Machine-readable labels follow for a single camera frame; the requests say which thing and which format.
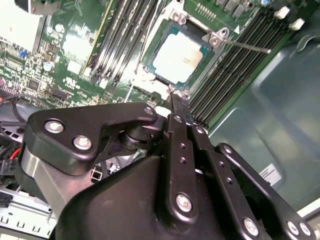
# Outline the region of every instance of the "metal rod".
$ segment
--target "metal rod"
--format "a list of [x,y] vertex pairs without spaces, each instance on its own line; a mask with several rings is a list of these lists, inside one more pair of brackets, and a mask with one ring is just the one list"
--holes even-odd
[[240,48],[252,50],[252,51],[255,51],[255,52],[265,53],[265,54],[270,54],[271,51],[272,51],[269,48],[252,46],[252,45],[249,45],[249,44],[246,44],[246,43],[241,43],[241,42],[236,42],[236,41],[224,40],[223,42],[226,43],[226,44],[230,44],[230,45],[233,45],[233,46],[237,46],[237,47],[240,47]]

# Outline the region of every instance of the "red wire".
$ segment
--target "red wire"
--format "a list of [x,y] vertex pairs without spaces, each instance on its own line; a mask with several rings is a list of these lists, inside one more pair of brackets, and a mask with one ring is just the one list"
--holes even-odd
[[10,160],[15,159],[15,158],[17,157],[17,155],[19,154],[20,150],[21,150],[21,147],[19,147],[18,149],[16,149],[16,150],[12,153],[12,155],[11,155],[11,157],[10,157]]

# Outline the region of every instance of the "dimm slot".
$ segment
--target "dimm slot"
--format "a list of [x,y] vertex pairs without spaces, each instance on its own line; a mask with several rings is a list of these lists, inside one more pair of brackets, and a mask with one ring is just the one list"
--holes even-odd
[[125,33],[125,28],[127,26],[127,23],[130,21],[131,13],[135,7],[135,1],[131,0],[128,4],[128,7],[124,11],[123,17],[119,21],[118,28],[113,31],[113,38],[112,40],[108,43],[108,49],[105,52],[102,64],[101,64],[101,70],[103,71],[103,74],[105,74],[105,69],[108,68],[108,62],[110,58],[114,55],[115,50],[117,49],[119,43],[123,39]]
[[152,2],[154,2],[154,1],[153,0],[143,1],[143,4],[138,6],[138,10],[135,11],[133,22],[130,24],[129,30],[127,31],[127,35],[124,38],[124,41],[121,43],[121,46],[118,49],[111,65],[110,65],[110,68],[107,71],[108,72],[107,75],[109,75],[109,73],[113,74],[117,65],[122,64],[121,58],[124,54],[124,51],[125,51],[126,47],[128,46],[128,44],[130,44],[130,42],[132,41],[133,37],[135,37],[135,34],[136,34],[135,28],[139,24],[140,19],[144,18],[145,15],[148,13],[148,11],[152,11],[152,6],[150,6],[150,4]]
[[[268,24],[267,26],[264,26],[263,27],[263,31],[260,32],[260,35],[252,34],[250,36],[252,41],[248,40],[247,43],[250,43],[252,45],[258,46],[259,45],[259,41],[261,40],[261,37],[262,37],[261,33],[262,32],[265,33],[270,26],[271,26],[271,24]],[[237,59],[240,59],[240,60],[247,60],[248,56],[252,53],[250,50],[246,50],[246,49],[243,49],[243,48],[242,49],[239,48],[238,52],[239,53],[236,54],[236,57],[237,57]],[[220,92],[223,92],[222,88],[224,87],[225,84],[228,83],[228,80],[230,78],[234,78],[235,76],[237,76],[239,74],[237,72],[239,67],[240,67],[240,71],[241,71],[242,67],[244,67],[245,65],[248,65],[248,63],[243,64],[244,61],[232,61],[232,63],[233,63],[233,65],[227,66],[228,70],[224,71],[224,75],[221,77],[220,84],[217,84],[216,88],[210,94],[209,99],[214,99],[216,97],[216,95],[219,95]]]
[[[272,38],[271,46],[275,46],[277,42],[282,38],[283,31],[280,30],[277,34],[274,34]],[[220,94],[214,102],[217,104],[210,107],[211,112],[203,117],[203,122],[208,123],[215,114],[224,106],[224,104],[232,97],[232,95],[243,85],[243,83],[249,78],[250,74],[254,71],[254,69],[259,65],[259,63],[263,60],[263,53],[259,53],[257,55],[253,55],[250,57],[248,68],[244,69],[239,76],[235,76],[234,80],[231,80],[231,83],[234,84],[228,86],[228,90],[225,91],[225,94]]]
[[[260,22],[256,22],[255,27],[256,29],[260,29],[263,28],[263,24],[265,23],[265,16],[259,16],[259,21]],[[245,32],[245,41],[243,41],[243,39],[240,39],[240,42],[244,42],[246,44],[251,44],[252,41],[255,39],[254,36],[254,29],[252,29],[251,27],[248,29],[248,32]],[[213,74],[210,76],[209,80],[207,81],[207,85],[204,86],[202,88],[202,94],[200,96],[198,96],[198,98],[196,100],[192,100],[190,107],[195,109],[194,110],[194,114],[198,114],[202,109],[203,106],[201,106],[201,104],[205,101],[205,99],[211,95],[211,93],[214,93],[216,91],[216,84],[219,82],[219,80],[223,79],[226,77],[227,74],[229,74],[229,66],[231,64],[234,64],[234,62],[237,62],[237,59],[241,58],[242,56],[239,54],[241,53],[242,49],[240,47],[232,47],[230,49],[230,51],[227,53],[227,56],[225,56],[225,58],[221,61],[221,63],[218,64],[217,68],[215,69],[215,71],[213,72]]]
[[[274,19],[270,12],[261,12],[256,18],[238,42],[273,48],[285,34],[287,25]],[[195,96],[190,102],[195,121],[207,125],[265,56],[263,53],[232,47],[209,80],[201,87],[201,96]]]
[[140,24],[139,28],[136,30],[137,31],[136,37],[133,40],[133,44],[132,44],[131,48],[128,50],[127,54],[125,55],[124,60],[122,62],[121,67],[119,68],[118,73],[115,75],[116,79],[120,79],[122,77],[124,70],[128,66],[134,53],[139,51],[139,49],[137,50],[138,45],[140,44],[143,35],[146,33],[146,29],[144,29],[144,26],[149,26],[149,24],[151,23],[152,16],[155,13],[155,9],[156,9],[156,4],[153,5],[152,11],[150,11],[148,13],[148,15],[146,16],[144,21]]
[[121,24],[121,20],[123,19],[130,2],[130,0],[119,1],[119,5],[117,6],[116,11],[112,16],[111,23],[106,28],[105,38],[103,39],[97,54],[97,62],[95,62],[95,66],[93,69],[94,72],[98,71],[101,66],[103,66],[106,54],[108,54],[108,52],[110,51],[111,43],[113,42],[117,34],[118,28]]
[[[256,17],[250,22],[250,24],[246,27],[245,31],[241,34],[241,36],[238,38],[238,42],[242,43],[243,39],[246,39],[247,36],[253,32],[253,30],[257,27],[256,23],[261,24],[263,23],[263,19],[265,16],[263,14],[258,14]],[[213,74],[217,74],[217,72],[224,67],[225,63],[228,63],[231,61],[231,59],[234,57],[234,52],[236,51],[237,47],[231,47],[231,49],[228,51],[226,56],[223,58],[223,60],[216,66],[216,69],[214,70]],[[201,102],[202,95],[207,95],[210,91],[208,89],[209,85],[211,85],[211,78],[213,75],[210,76],[210,79],[207,80],[204,85],[199,89],[199,91],[196,92],[195,95],[192,96],[190,100],[190,108],[197,109],[198,104]]]

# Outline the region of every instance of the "motherboard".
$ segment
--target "motherboard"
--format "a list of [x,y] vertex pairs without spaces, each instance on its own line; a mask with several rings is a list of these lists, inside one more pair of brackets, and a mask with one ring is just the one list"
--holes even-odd
[[189,100],[211,127],[318,0],[0,1],[0,90],[44,108]]

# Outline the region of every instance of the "screw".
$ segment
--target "screw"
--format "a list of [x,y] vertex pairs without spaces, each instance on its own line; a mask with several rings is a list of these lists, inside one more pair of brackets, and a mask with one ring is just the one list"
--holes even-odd
[[154,112],[152,111],[152,109],[150,108],[150,107],[146,107],[146,108],[144,108],[144,111],[147,113],[147,114],[149,114],[149,115],[153,115],[154,114]]
[[177,122],[182,123],[182,120],[181,120],[181,118],[180,118],[179,116],[174,116],[174,119],[175,119]]
[[64,126],[60,122],[55,121],[55,120],[47,121],[44,124],[44,128],[45,128],[45,130],[47,130],[48,132],[53,133],[53,134],[61,133],[65,129]]
[[73,145],[80,150],[89,150],[92,146],[92,143],[86,136],[77,136],[73,140]]
[[247,231],[251,235],[258,236],[259,230],[258,230],[257,226],[255,225],[255,223],[250,218],[246,217],[243,220],[243,224],[244,224],[245,228],[247,229]]
[[195,129],[196,129],[196,130],[198,131],[198,133],[200,133],[200,134],[203,134],[203,133],[204,133],[204,131],[202,130],[202,128],[199,127],[199,126],[196,126]]
[[294,234],[294,235],[299,235],[299,230],[298,228],[290,221],[286,222],[288,228],[290,229],[290,231]]
[[311,232],[309,228],[304,223],[300,222],[299,225],[300,225],[300,228],[302,229],[302,232],[304,232],[305,235],[311,236]]
[[185,25],[185,24],[187,23],[187,19],[186,19],[185,17],[183,17],[183,18],[179,21],[179,23],[180,23],[181,25]]
[[224,150],[225,150],[228,154],[231,154],[231,153],[232,153],[230,147],[228,147],[228,146],[224,146]]
[[212,44],[213,46],[217,45],[218,44],[218,39],[217,37],[213,37],[210,39],[210,44]]
[[182,211],[186,213],[191,211],[192,203],[186,195],[180,193],[176,196],[175,200],[176,200],[176,204]]

